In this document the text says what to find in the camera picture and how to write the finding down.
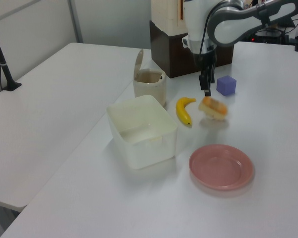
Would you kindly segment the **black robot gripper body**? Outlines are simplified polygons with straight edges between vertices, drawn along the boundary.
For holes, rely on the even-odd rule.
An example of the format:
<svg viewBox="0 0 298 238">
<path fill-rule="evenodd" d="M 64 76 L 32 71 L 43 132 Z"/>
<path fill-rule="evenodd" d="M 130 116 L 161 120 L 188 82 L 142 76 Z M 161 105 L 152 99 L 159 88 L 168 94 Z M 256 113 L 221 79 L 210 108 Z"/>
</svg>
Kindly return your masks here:
<svg viewBox="0 0 298 238">
<path fill-rule="evenodd" d="M 196 67 L 199 68 L 200 72 L 207 71 L 210 73 L 212 66 L 215 68 L 217 62 L 216 50 L 213 49 L 205 54 L 193 53 L 193 59 Z"/>
</svg>

